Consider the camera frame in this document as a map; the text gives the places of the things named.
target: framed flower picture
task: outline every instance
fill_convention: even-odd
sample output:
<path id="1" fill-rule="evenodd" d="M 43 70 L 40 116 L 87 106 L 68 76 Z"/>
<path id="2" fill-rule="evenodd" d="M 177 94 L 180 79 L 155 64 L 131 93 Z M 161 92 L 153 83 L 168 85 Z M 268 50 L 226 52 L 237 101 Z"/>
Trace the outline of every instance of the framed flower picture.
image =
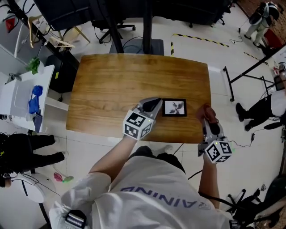
<path id="1" fill-rule="evenodd" d="M 162 105 L 163 116 L 182 117 L 187 116 L 187 104 L 185 99 L 166 98 Z"/>

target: black picture frame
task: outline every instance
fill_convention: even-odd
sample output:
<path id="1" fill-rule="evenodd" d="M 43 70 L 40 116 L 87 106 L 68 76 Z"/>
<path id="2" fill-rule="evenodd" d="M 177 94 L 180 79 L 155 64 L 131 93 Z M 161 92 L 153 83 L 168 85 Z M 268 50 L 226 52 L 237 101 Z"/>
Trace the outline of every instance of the black picture frame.
<path id="1" fill-rule="evenodd" d="M 183 98 L 163 98 L 162 116 L 164 117 L 186 117 L 187 116 L 187 102 Z M 184 114 L 166 114 L 165 102 L 167 101 L 180 101 L 184 103 Z"/>

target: wooden tabletop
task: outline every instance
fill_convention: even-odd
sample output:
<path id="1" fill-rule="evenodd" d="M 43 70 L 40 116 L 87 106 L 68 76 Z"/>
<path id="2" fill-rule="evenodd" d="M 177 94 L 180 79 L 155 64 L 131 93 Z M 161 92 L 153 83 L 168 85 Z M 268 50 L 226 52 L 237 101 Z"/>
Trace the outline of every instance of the wooden tabletop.
<path id="1" fill-rule="evenodd" d="M 160 55 L 83 56 L 73 86 L 67 129 L 122 138 L 123 119 L 144 98 L 183 98 L 187 117 L 162 117 L 146 141 L 200 143 L 195 112 L 210 104 L 207 64 Z"/>

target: hazard tape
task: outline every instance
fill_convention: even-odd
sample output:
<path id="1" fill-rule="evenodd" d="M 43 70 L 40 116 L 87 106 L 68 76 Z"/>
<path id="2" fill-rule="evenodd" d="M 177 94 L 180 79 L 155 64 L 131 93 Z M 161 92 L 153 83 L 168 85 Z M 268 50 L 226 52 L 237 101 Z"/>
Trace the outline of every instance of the hazard tape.
<path id="1" fill-rule="evenodd" d="M 251 56 L 252 58 L 254 58 L 254 59 L 257 59 L 258 61 L 260 61 L 258 58 L 256 58 L 256 57 L 254 57 L 253 55 L 250 55 L 250 54 L 248 54 L 248 53 L 246 53 L 246 52 L 244 52 L 246 55 L 248 55 L 248 56 Z"/>
<path id="2" fill-rule="evenodd" d="M 220 43 L 220 42 L 216 42 L 216 41 L 212 41 L 212 40 L 209 40 L 209 39 L 198 38 L 198 37 L 192 37 L 192 36 L 182 35 L 182 34 L 173 34 L 173 35 L 174 35 L 174 36 L 185 37 L 185 38 L 196 38 L 196 39 L 201 40 L 201 41 L 209 41 L 209 42 L 213 42 L 213 43 L 218 44 L 218 45 L 222 45 L 222 46 L 225 46 L 225 47 L 229 47 L 229 46 L 226 45 L 226 44 L 223 44 L 223 43 Z"/>
<path id="3" fill-rule="evenodd" d="M 171 42 L 171 56 L 174 57 L 174 44 Z"/>

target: white plant pot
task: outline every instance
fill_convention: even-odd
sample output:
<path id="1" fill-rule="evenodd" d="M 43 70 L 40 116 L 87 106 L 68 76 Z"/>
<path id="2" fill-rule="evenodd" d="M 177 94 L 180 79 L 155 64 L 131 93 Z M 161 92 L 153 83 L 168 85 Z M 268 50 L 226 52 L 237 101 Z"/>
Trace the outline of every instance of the white plant pot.
<path id="1" fill-rule="evenodd" d="M 38 73 L 39 74 L 43 74 L 44 73 L 44 64 L 43 64 L 43 62 L 42 61 L 40 61 L 40 65 L 39 65 L 39 67 L 38 67 Z"/>

